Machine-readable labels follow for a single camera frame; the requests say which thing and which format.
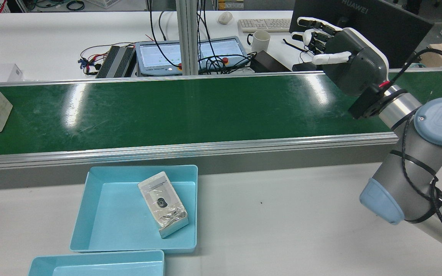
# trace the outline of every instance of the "white desk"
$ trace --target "white desk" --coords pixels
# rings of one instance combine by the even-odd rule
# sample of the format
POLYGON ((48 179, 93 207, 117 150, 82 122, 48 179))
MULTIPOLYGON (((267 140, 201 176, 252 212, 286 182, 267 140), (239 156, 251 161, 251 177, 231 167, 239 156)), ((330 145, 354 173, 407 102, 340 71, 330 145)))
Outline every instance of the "white desk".
MULTIPOLYGON (((240 18, 291 18, 291 11, 233 11, 233 20, 224 26, 217 23, 222 11, 207 12, 207 25, 212 37, 237 35, 247 52, 247 34, 238 31, 240 18)), ((153 13, 155 35, 162 39, 153 13)), ((178 39, 175 12, 166 12, 162 27, 170 40, 178 39)), ((201 39, 205 32, 201 28, 201 39)), ((79 53, 95 45, 117 42, 149 41, 151 36, 148 12, 70 12, 0 14, 0 63, 16 63, 25 80, 57 81, 79 80, 86 76, 79 68, 79 53)), ((284 45, 282 39, 289 33, 274 33, 268 53, 291 69, 300 52, 284 45)), ((109 47, 96 48, 86 55, 104 53, 109 47)))
MULTIPOLYGON (((378 166, 200 176, 197 248, 166 255, 166 275, 442 276, 442 244, 359 204, 378 166)), ((438 177, 442 189, 442 169, 438 177)), ((70 253, 82 191, 0 191, 0 275, 24 276, 37 255, 70 253)))

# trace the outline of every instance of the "blue plastic tray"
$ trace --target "blue plastic tray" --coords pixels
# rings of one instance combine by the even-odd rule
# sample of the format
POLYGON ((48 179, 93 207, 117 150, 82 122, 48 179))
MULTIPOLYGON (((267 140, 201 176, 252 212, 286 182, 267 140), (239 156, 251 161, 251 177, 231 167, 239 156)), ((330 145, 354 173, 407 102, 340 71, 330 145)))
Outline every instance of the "blue plastic tray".
POLYGON ((164 250, 190 253, 197 245, 195 165, 98 166, 86 177, 71 244, 74 252, 164 250), (137 184, 165 171, 189 215, 189 224, 162 239, 137 184))
POLYGON ((28 276, 163 276, 161 250, 40 256, 28 276))

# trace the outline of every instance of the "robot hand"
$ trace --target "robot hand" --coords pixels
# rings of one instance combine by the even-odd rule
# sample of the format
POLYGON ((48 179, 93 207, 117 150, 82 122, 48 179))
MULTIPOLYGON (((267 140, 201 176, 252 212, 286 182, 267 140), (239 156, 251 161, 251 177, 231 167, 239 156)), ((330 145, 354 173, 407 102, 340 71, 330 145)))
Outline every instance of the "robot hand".
POLYGON ((388 81, 388 59, 361 33, 339 28, 312 17, 298 18, 307 30, 291 33, 314 54, 312 63, 322 65, 325 74, 349 96, 360 96, 368 87, 388 81))
POLYGON ((387 58, 356 30, 308 17, 298 18, 298 25, 306 30, 292 38, 314 54, 312 63, 342 92, 358 96, 349 109, 353 117, 379 115, 400 138, 370 178, 361 203, 391 224, 414 223, 442 242, 442 192, 435 187, 442 166, 442 99, 421 106, 391 83, 387 58))

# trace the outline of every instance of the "black cable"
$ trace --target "black cable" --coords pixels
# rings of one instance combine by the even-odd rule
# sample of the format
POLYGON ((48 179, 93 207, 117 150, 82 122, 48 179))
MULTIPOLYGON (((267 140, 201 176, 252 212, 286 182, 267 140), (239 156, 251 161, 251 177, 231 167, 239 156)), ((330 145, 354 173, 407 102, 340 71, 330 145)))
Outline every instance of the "black cable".
POLYGON ((160 13, 160 17, 158 18, 158 26, 160 27, 160 32, 161 35, 163 36, 163 40, 166 41, 167 40, 167 36, 165 35, 165 32, 163 31, 163 28, 161 28, 161 17, 163 16, 163 14, 165 13, 165 11, 173 11, 172 9, 166 9, 164 11, 162 11, 160 13))
POLYGON ((79 60, 78 63, 81 63, 81 66, 83 66, 83 73, 85 75, 96 75, 98 72, 90 72, 89 71, 89 66, 94 66, 96 70, 99 70, 100 68, 97 67, 97 66, 99 66, 100 64, 95 64, 95 63, 97 61, 101 61, 101 60, 105 59, 107 57, 107 54, 109 53, 109 51, 107 51, 107 52, 105 52, 103 54, 92 54, 88 58, 85 58, 83 56, 84 52, 86 52, 89 49, 93 49, 93 48, 97 48, 97 47, 113 46, 113 45, 124 44, 124 43, 127 43, 127 45, 121 46, 121 47, 129 47, 131 45, 136 44, 137 42, 117 42, 117 43, 114 43, 114 44, 96 45, 96 46, 88 47, 88 48, 84 49, 83 51, 81 51, 81 53, 79 54, 79 56, 81 57, 81 60, 79 60))
POLYGON ((306 50, 306 49, 301 49, 300 47, 298 47, 298 46, 296 46, 296 45, 293 45, 293 44, 287 42, 285 38, 283 38, 282 40, 284 41, 284 44, 286 44, 286 45, 288 45, 288 46, 291 46, 291 47, 293 47, 294 49, 300 50, 301 52, 305 52, 305 53, 308 52, 308 50, 306 50))
POLYGON ((206 35, 207 35, 207 41, 209 42, 209 46, 211 47, 211 51, 213 52, 213 56, 218 59, 218 61, 223 61, 223 59, 220 56, 217 56, 216 53, 214 52, 214 47, 211 41, 211 35, 209 34, 209 30, 207 29, 207 23, 206 23, 206 0, 203 1, 204 3, 204 19, 202 19, 202 2, 200 2, 200 13, 198 14, 198 17, 200 18, 200 20, 202 21, 204 28, 206 30, 206 35))
POLYGON ((245 60, 247 60, 247 63, 248 63, 251 61, 251 58, 244 56, 241 61, 238 61, 237 63, 230 66, 229 68, 227 68, 226 65, 223 63, 223 68, 221 70, 221 74, 231 74, 231 73, 235 72, 236 70, 246 67, 245 66, 246 63, 244 63, 245 60))
POLYGON ((402 173, 405 177, 405 180, 407 180, 407 182, 409 183, 409 185, 412 187, 412 189, 414 189, 414 191, 416 191, 420 196, 422 196, 424 199, 426 199, 428 202, 432 203, 432 206, 434 207, 435 213, 437 215, 437 217, 439 218, 439 220, 442 223, 442 214, 439 210, 439 208, 442 206, 442 202, 439 202, 439 199, 437 197, 434 196, 434 192, 437 189, 435 187, 436 182, 438 181, 438 178, 433 175, 433 180, 430 184, 430 188, 429 188, 429 196, 427 196, 426 194, 424 194, 421 190, 419 190, 419 188, 417 188, 417 186, 412 183, 412 180, 409 178, 409 175, 407 175, 407 170, 405 168, 405 148, 406 148, 406 138, 407 138, 407 131, 409 129, 409 125, 410 122, 412 121, 412 117, 413 115, 416 113, 418 109, 414 110, 413 112, 411 112, 408 115, 408 119, 405 122, 405 126, 404 126, 404 130, 402 133, 402 173))
POLYGON ((160 51, 160 53, 163 55, 163 57, 168 61, 168 63, 170 63, 172 66, 176 67, 176 68, 180 68, 179 65, 175 65, 173 64, 173 62, 171 62, 167 56, 165 56, 165 53, 163 53, 163 50, 160 47, 160 44, 158 44, 158 41, 156 40, 155 37, 155 30, 153 28, 153 0, 146 0, 146 5, 148 7, 149 10, 149 23, 151 24, 151 34, 153 35, 153 39, 155 41, 156 47, 158 47, 158 50, 160 51))
POLYGON ((216 72, 216 75, 218 75, 219 73, 221 73, 222 68, 221 66, 219 66, 219 64, 216 62, 214 63, 214 61, 212 61, 212 59, 209 58, 209 67, 207 68, 207 72, 209 73, 209 75, 211 74, 211 66, 214 66, 214 72, 216 72))
POLYGON ((70 11, 79 11, 79 10, 83 10, 84 9, 84 2, 80 1, 80 0, 72 0, 69 3, 67 3, 66 8, 70 11), (77 8, 72 8, 71 5, 72 4, 79 4, 81 6, 77 7, 77 8))
POLYGON ((243 58, 241 61, 238 61, 237 63, 235 63, 235 64, 230 68, 230 70, 228 70, 228 71, 226 72, 226 74, 231 74, 231 73, 235 72, 236 70, 239 70, 239 69, 242 69, 242 68, 249 67, 249 66, 246 65, 245 63, 244 63, 244 64, 241 64, 241 63, 243 63, 244 60, 247 60, 248 62, 251 62, 251 60, 257 55, 257 53, 256 53, 256 52, 252 52, 252 53, 249 53, 248 55, 249 55, 249 56, 244 56, 244 58, 243 58))
POLYGON ((37 5, 37 4, 40 3, 40 2, 37 2, 37 1, 36 1, 36 2, 35 2, 35 6, 36 6, 36 7, 39 7, 39 8, 51 8, 51 7, 56 7, 56 6, 58 6, 58 5, 64 4, 65 2, 67 2, 67 0, 62 0, 62 1, 56 2, 54 5, 49 5, 49 6, 45 6, 45 7, 37 5))
POLYGON ((395 77, 393 77, 393 79, 390 81, 391 85, 393 85, 396 80, 405 72, 405 70, 407 70, 407 68, 410 67, 410 65, 415 61, 415 59, 420 56, 421 54, 424 53, 428 53, 428 52, 432 52, 432 53, 436 53, 436 54, 440 54, 442 56, 442 51, 439 49, 432 49, 432 48, 428 48, 428 49, 423 49, 422 51, 419 51, 419 53, 415 54, 414 56, 411 56, 407 62, 405 63, 404 67, 402 68, 402 70, 400 70, 400 72, 398 72, 397 75, 395 75, 395 77))
POLYGON ((436 182, 437 182, 437 177, 434 177, 434 180, 432 180, 432 182, 431 182, 431 188, 430 188, 430 191, 429 191, 429 195, 433 199, 433 206, 434 206, 436 215, 439 218, 440 222, 442 223, 442 214, 441 214, 441 211, 439 210, 441 204, 440 204, 440 202, 438 202, 439 199, 434 196, 434 192, 436 190, 435 189, 436 182))
POLYGON ((47 0, 40 0, 40 1, 37 1, 37 0, 34 0, 32 3, 30 3, 30 4, 33 4, 33 7, 26 7, 27 9, 29 9, 29 10, 33 10, 33 9, 35 9, 35 7, 36 7, 36 4, 38 4, 38 3, 42 3, 42 2, 46 2, 47 0))
MULTIPOLYGON (((246 60, 246 61, 251 61, 251 59, 254 58, 254 57, 256 56, 256 52, 249 53, 248 56, 244 56, 244 55, 241 55, 241 54, 226 54, 226 55, 224 55, 224 56, 225 56, 225 57, 228 57, 228 56, 240 56, 240 57, 243 58, 241 61, 238 61, 237 63, 235 63, 235 64, 232 66, 232 68, 233 68, 233 67, 239 65, 240 63, 244 62, 245 60, 246 60)), ((220 72, 220 73, 222 73, 222 74, 232 73, 232 72, 234 72, 235 70, 240 69, 240 68, 237 68, 237 69, 235 69, 235 70, 231 70, 231 68, 226 68, 226 65, 225 65, 224 63, 222 63, 222 64, 223 64, 223 67, 222 67, 221 65, 219 65, 219 62, 220 62, 220 61, 218 61, 218 60, 213 61, 212 58, 219 58, 219 56, 207 56, 207 57, 205 57, 205 58, 201 58, 201 59, 199 59, 199 61, 204 61, 204 60, 206 60, 206 61, 210 61, 210 62, 212 63, 212 65, 214 65, 214 67, 217 66, 217 67, 218 67, 219 69, 221 69, 221 70, 222 70, 223 68, 225 68, 225 70, 223 70, 223 71, 220 72)))
POLYGON ((195 10, 195 14, 197 14, 197 53, 198 53, 198 70, 199 70, 199 74, 201 74, 200 73, 200 67, 201 67, 201 65, 200 65, 200 54, 201 54, 201 44, 200 44, 200 28, 199 28, 199 25, 200 25, 200 19, 201 19, 201 17, 199 16, 199 14, 197 13, 197 9, 200 9, 200 6, 199 6, 199 0, 197 0, 197 3, 195 4, 195 8, 196 8, 196 10, 195 10))

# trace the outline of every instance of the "wire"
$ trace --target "wire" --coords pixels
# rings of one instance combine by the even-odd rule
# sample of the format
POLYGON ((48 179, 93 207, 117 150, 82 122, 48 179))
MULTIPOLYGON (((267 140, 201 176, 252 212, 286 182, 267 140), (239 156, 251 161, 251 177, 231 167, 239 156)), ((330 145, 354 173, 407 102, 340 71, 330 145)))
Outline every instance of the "wire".
POLYGON ((441 211, 439 210, 439 208, 441 207, 441 203, 439 202, 438 197, 434 196, 434 192, 436 190, 435 184, 436 184, 437 180, 438 180, 437 177, 434 177, 434 180, 432 180, 429 194, 430 194, 431 198, 433 199, 433 206, 434 206, 436 215, 439 218, 440 222, 442 223, 442 214, 441 214, 441 211))
POLYGON ((198 14, 200 21, 202 21, 202 24, 207 28, 207 24, 204 21, 204 19, 202 19, 202 16, 200 16, 200 14, 198 14))
POLYGON ((200 43, 200 28, 199 28, 199 26, 200 26, 200 21, 201 21, 202 18, 197 13, 197 9, 200 9, 199 5, 200 5, 199 0, 197 0, 197 3, 195 4, 195 8, 196 8, 195 14, 197 15, 196 16, 196 18, 197 18, 197 47, 198 47, 197 51, 198 51, 198 58, 199 58, 199 60, 198 60, 198 68, 199 68, 199 73, 200 73, 200 67, 201 67, 201 65, 200 65, 201 43, 200 43))
POLYGON ((160 44, 158 44, 158 41, 156 40, 155 37, 155 30, 153 28, 153 0, 146 0, 146 5, 148 7, 149 10, 149 23, 151 24, 151 33, 153 34, 153 39, 154 42, 156 44, 156 47, 158 47, 158 50, 160 51, 160 53, 163 55, 163 57, 168 61, 168 63, 170 63, 172 66, 176 67, 176 68, 180 68, 179 65, 175 65, 173 64, 173 62, 171 62, 167 56, 165 56, 165 53, 163 53, 163 50, 160 47, 160 44))
POLYGON ((50 4, 49 4, 49 5, 46 5, 45 7, 37 5, 38 3, 41 3, 41 2, 43 2, 43 1, 39 1, 39 2, 35 1, 34 5, 35 5, 36 7, 39 7, 39 8, 43 8, 43 9, 45 9, 45 8, 56 7, 56 6, 58 6, 58 5, 64 4, 65 2, 68 2, 68 1, 69 1, 69 0, 62 0, 62 1, 59 1, 59 2, 53 1, 53 2, 56 2, 54 5, 50 5, 50 4))
POLYGON ((204 20, 202 20, 202 18, 200 18, 202 23, 204 23, 204 28, 206 29, 206 35, 207 35, 207 40, 209 41, 209 45, 211 46, 211 51, 213 51, 213 55, 216 56, 216 53, 214 53, 214 47, 213 44, 211 42, 211 36, 209 35, 209 30, 207 30, 207 20, 206 20, 206 0, 204 0, 204 20))
POLYGON ((89 60, 90 62, 94 62, 94 61, 97 61, 97 58, 98 58, 99 56, 101 56, 101 59, 107 57, 107 54, 109 54, 109 52, 106 52, 106 53, 103 53, 103 54, 94 54, 94 55, 89 56, 89 57, 88 57, 88 60, 89 60))
MULTIPOLYGON (((409 68, 409 66, 413 63, 413 61, 415 61, 415 59, 420 56, 421 54, 424 53, 436 53, 436 54, 440 54, 442 56, 442 51, 438 50, 438 49, 424 49, 418 53, 416 53, 414 56, 411 56, 408 61, 406 62, 406 64, 404 65, 404 67, 402 68, 402 70, 400 70, 400 72, 391 80, 391 84, 394 84, 396 82, 396 80, 398 80, 398 78, 403 75, 403 73, 405 72, 405 70, 407 70, 407 68, 409 68)), ((401 156, 401 164, 402 164, 402 173, 405 177, 405 180, 407 180, 407 182, 409 183, 409 185, 412 187, 412 189, 414 189, 414 191, 416 191, 420 196, 422 196, 424 199, 426 199, 428 202, 431 202, 432 207, 434 208, 434 211, 437 215, 437 218, 439 218, 441 224, 442 224, 442 213, 440 211, 440 208, 442 207, 442 201, 439 200, 439 194, 441 193, 441 190, 438 189, 435 184, 438 181, 438 178, 436 177, 436 175, 433 175, 433 180, 431 181, 430 185, 429 185, 429 195, 426 195, 425 193, 423 193, 421 190, 419 190, 419 188, 417 188, 417 186, 412 182, 412 180, 410 179, 409 175, 407 174, 407 169, 405 168, 405 150, 406 150, 406 138, 407 138, 407 132, 409 129, 409 125, 412 121, 412 117, 415 115, 415 113, 417 112, 418 109, 414 110, 413 112, 411 112, 408 115, 407 121, 405 122, 405 127, 402 133, 402 156, 401 156)))
POLYGON ((284 41, 284 44, 286 44, 286 45, 288 45, 288 46, 291 46, 291 47, 293 47, 294 49, 300 50, 301 52, 305 52, 305 53, 306 53, 306 52, 309 51, 309 50, 307 50, 307 49, 301 49, 300 47, 298 47, 298 46, 296 46, 296 45, 293 45, 293 44, 287 42, 285 38, 283 38, 282 40, 284 41))
POLYGON ((5 9, 6 2, 7 2, 7 0, 3 1, 3 4, 1 5, 1 8, 0 8, 0 13, 2 13, 3 10, 5 9))
POLYGON ((411 56, 407 62, 405 63, 404 67, 402 68, 402 70, 400 70, 400 72, 398 72, 397 75, 395 75, 395 77, 393 77, 393 79, 390 81, 391 84, 394 84, 395 81, 405 72, 405 70, 407 70, 407 68, 409 68, 409 66, 413 63, 413 61, 415 61, 415 59, 420 56, 421 54, 424 53, 428 53, 428 52, 432 52, 432 53, 436 53, 436 54, 440 54, 442 56, 442 51, 439 49, 432 49, 432 48, 428 48, 428 49, 423 49, 422 51, 419 51, 419 53, 415 54, 414 56, 411 56))
POLYGON ((206 60, 206 71, 202 72, 202 73, 210 73, 210 68, 214 67, 214 70, 216 70, 216 73, 220 73, 220 74, 230 74, 235 72, 236 70, 239 70, 241 68, 246 67, 246 64, 244 63, 245 61, 251 61, 255 56, 256 56, 256 52, 252 52, 249 53, 248 56, 243 56, 241 54, 226 54, 223 55, 224 57, 228 57, 228 56, 240 56, 242 57, 242 60, 238 61, 237 63, 235 63, 234 65, 230 66, 229 68, 226 67, 226 65, 222 62, 220 62, 219 60, 213 60, 213 58, 220 58, 219 56, 207 56, 205 58, 201 58, 199 61, 204 61, 206 60))
POLYGON ((166 9, 160 13, 160 17, 158 18, 158 26, 160 27, 161 35, 163 36, 163 40, 167 40, 167 36, 165 35, 165 32, 163 32, 163 29, 161 28, 161 17, 165 13, 165 11, 173 11, 172 9, 166 9))
POLYGON ((32 2, 32 4, 33 4, 33 7, 32 8, 30 8, 30 7, 26 7, 27 9, 29 9, 29 10, 33 10, 33 9, 35 9, 35 7, 36 7, 36 4, 38 4, 38 3, 42 3, 42 2, 46 2, 46 0, 40 0, 40 1, 34 1, 34 2, 32 2))
POLYGON ((80 0, 72 0, 69 3, 67 3, 66 5, 66 9, 70 10, 70 11, 80 11, 84 9, 84 2, 80 1, 80 0), (80 6, 77 8, 72 8, 71 6, 73 4, 79 4, 80 6))
POLYGON ((429 188, 429 196, 427 196, 426 194, 424 194, 421 190, 419 190, 419 188, 417 188, 417 186, 412 183, 412 180, 410 180, 408 174, 407 174, 407 169, 405 168, 405 147, 406 147, 406 138, 407 138, 407 131, 409 129, 409 125, 410 122, 412 121, 412 117, 413 115, 416 113, 418 109, 414 110, 413 112, 411 112, 408 115, 407 121, 405 122, 405 127, 404 127, 404 131, 402 133, 402 173, 405 177, 405 180, 407 180, 407 182, 409 183, 409 185, 412 187, 412 189, 414 189, 414 191, 416 191, 420 196, 422 196, 424 199, 426 199, 427 201, 432 203, 432 206, 434 207, 435 213, 437 215, 437 217, 439 218, 439 220, 442 223, 442 214, 439 210, 439 208, 442 206, 442 202, 439 202, 438 197, 434 196, 434 192, 435 190, 438 190, 440 192, 440 190, 438 188, 436 188, 435 184, 438 181, 438 178, 433 175, 433 180, 430 184, 430 188, 429 188))
POLYGON ((309 52, 309 49, 308 49, 308 47, 305 45, 305 46, 303 47, 303 50, 302 50, 301 53, 300 53, 300 60, 301 60, 301 63, 303 63, 303 58, 301 57, 301 55, 302 55, 303 53, 308 54, 308 52, 309 52))
POLYGON ((97 47, 113 46, 113 45, 124 44, 124 43, 127 43, 127 45, 126 45, 125 47, 128 47, 128 46, 130 46, 130 45, 135 44, 136 42, 117 42, 117 43, 114 43, 114 44, 105 44, 105 45, 91 46, 91 47, 88 47, 88 48, 84 49, 83 51, 81 51, 81 54, 79 54, 79 56, 80 56, 81 58, 84 58, 84 57, 83 57, 83 53, 86 52, 86 51, 88 51, 89 49, 93 49, 93 48, 97 48, 97 47))

